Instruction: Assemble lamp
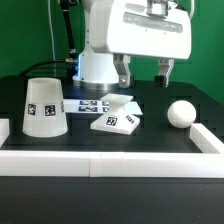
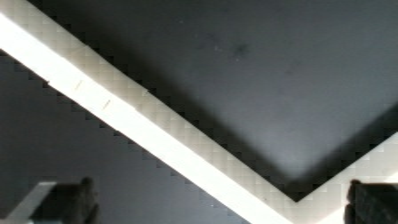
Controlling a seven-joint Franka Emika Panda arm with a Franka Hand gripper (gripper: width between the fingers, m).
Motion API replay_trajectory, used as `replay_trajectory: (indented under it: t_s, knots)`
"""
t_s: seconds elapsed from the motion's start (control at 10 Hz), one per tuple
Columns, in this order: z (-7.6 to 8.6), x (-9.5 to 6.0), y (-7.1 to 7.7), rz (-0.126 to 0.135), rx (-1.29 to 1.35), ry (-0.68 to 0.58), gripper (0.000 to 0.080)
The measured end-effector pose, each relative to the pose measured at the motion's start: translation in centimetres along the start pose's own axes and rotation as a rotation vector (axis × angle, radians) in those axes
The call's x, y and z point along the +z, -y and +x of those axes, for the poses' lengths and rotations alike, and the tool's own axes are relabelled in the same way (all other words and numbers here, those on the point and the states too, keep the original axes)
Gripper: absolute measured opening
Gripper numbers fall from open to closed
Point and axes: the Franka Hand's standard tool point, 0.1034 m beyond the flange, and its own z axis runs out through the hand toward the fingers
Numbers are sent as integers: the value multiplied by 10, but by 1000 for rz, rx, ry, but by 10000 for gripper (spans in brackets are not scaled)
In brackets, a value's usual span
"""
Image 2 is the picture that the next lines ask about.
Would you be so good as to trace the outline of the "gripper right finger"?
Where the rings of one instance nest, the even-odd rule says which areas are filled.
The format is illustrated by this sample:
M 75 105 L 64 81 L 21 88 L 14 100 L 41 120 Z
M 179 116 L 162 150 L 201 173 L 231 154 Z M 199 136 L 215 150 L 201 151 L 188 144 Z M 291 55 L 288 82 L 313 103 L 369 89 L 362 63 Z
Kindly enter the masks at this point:
M 352 180 L 345 224 L 398 224 L 398 183 Z

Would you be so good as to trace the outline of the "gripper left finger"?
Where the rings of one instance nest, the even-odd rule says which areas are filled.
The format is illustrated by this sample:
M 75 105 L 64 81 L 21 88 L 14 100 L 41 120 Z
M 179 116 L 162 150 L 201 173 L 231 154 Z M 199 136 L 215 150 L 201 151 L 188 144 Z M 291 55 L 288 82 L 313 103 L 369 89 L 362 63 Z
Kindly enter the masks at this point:
M 94 180 L 39 182 L 0 224 L 99 224 Z

